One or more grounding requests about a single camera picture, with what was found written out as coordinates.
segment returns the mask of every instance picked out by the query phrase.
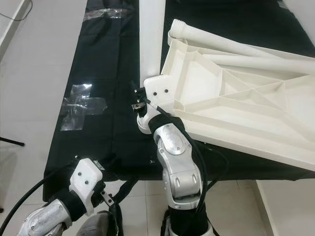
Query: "transparent tape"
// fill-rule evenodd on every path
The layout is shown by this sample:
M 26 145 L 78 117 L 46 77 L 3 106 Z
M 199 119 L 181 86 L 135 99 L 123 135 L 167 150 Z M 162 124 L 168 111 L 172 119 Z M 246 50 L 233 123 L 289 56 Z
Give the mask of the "transparent tape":
M 82 130 L 86 115 L 102 115 L 107 104 L 102 97 L 90 97 L 92 84 L 73 85 L 70 97 L 63 98 L 60 115 L 66 115 L 61 131 Z
M 83 21 L 87 21 L 90 19 L 94 19 L 97 17 L 102 17 L 102 18 L 125 18 L 131 9 L 125 9 L 125 8 L 105 8 L 105 9 L 100 9 L 100 10 L 95 10 L 95 11 L 89 11 L 86 12 L 83 18 Z

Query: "white wall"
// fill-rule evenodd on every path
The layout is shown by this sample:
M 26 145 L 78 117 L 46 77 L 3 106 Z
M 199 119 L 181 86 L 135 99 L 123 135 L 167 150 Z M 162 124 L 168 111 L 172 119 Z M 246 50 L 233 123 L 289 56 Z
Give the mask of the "white wall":
M 0 12 L 13 19 L 23 17 L 30 0 L 0 0 Z M 0 60 L 3 57 L 19 22 L 0 15 Z
M 0 12 L 12 17 L 18 9 L 21 0 L 0 0 Z M 3 36 L 4 31 L 9 25 L 10 20 L 0 16 L 0 38 Z
M 283 0 L 315 45 L 315 0 Z
M 314 235 L 315 179 L 259 183 L 274 236 Z

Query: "tripod leg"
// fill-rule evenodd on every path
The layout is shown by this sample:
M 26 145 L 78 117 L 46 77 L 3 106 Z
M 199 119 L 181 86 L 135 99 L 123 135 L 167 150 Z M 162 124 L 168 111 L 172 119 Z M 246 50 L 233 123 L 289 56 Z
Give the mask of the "tripod leg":
M 0 141 L 4 141 L 4 142 L 10 143 L 10 144 L 16 144 L 16 145 L 19 145 L 21 147 L 25 146 L 25 143 L 21 143 L 21 142 L 14 141 L 14 140 L 11 140 L 11 139 L 5 139 L 5 138 L 2 138 L 2 137 L 0 137 Z

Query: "white pole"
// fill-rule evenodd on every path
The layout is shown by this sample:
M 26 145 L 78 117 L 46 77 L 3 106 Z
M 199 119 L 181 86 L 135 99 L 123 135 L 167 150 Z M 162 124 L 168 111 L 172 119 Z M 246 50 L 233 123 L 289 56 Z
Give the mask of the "white pole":
M 209 46 L 210 48 L 220 49 L 224 52 L 253 57 L 279 58 L 251 46 L 189 26 L 185 22 L 176 19 L 173 21 L 169 35 L 173 38 L 191 40 L 201 45 Z
M 263 70 L 288 71 L 307 75 L 315 75 L 315 60 L 294 60 L 283 58 L 260 58 L 212 54 L 204 54 L 203 56 L 219 65 L 232 65 Z
M 166 0 L 139 0 L 140 87 L 160 74 Z

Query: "table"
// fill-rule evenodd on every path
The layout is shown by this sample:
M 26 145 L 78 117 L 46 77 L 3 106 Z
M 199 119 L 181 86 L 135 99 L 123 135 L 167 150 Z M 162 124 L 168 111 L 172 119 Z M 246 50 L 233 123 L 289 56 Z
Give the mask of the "table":
M 99 4 L 88 0 L 86 12 L 115 9 L 103 17 L 83 22 L 64 97 L 70 97 L 73 85 L 92 84 L 89 97 L 106 101 L 102 115 L 84 116 L 82 130 L 61 131 L 66 115 L 59 115 L 44 175 L 62 167 L 74 156 L 108 159 L 106 180 L 161 179 L 162 168 L 156 157 L 151 135 L 138 130 L 131 108 L 130 82 L 139 80 L 139 20 L 136 0 L 109 0 Z M 165 11 L 162 62 L 168 51 L 167 32 L 174 18 L 220 36 L 262 47 L 314 56 L 315 49 L 294 15 L 276 0 L 250 0 L 238 3 L 208 4 L 168 1 Z M 314 178 L 315 173 L 234 150 L 213 147 L 229 159 L 228 179 Z M 223 161 L 202 150 L 209 179 L 223 169 Z M 43 199 L 68 188 L 71 170 L 56 175 L 44 184 Z

